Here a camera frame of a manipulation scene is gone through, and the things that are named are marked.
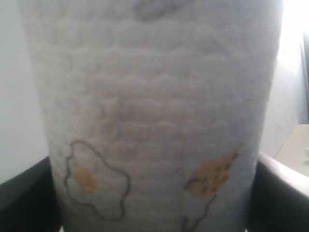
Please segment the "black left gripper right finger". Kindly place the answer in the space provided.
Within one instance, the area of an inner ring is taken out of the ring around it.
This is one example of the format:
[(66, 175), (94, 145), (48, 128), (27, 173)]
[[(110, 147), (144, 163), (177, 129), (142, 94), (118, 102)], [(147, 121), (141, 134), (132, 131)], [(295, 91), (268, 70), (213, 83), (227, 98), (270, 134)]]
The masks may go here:
[(246, 229), (249, 232), (307, 232), (309, 178), (268, 155), (259, 155)]

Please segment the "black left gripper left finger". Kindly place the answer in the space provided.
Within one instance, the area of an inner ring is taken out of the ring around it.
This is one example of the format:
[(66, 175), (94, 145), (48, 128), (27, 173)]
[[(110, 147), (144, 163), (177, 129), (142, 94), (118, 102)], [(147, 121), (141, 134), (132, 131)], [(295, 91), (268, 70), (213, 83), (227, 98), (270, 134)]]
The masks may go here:
[(2, 232), (58, 232), (61, 226), (48, 157), (0, 185)]

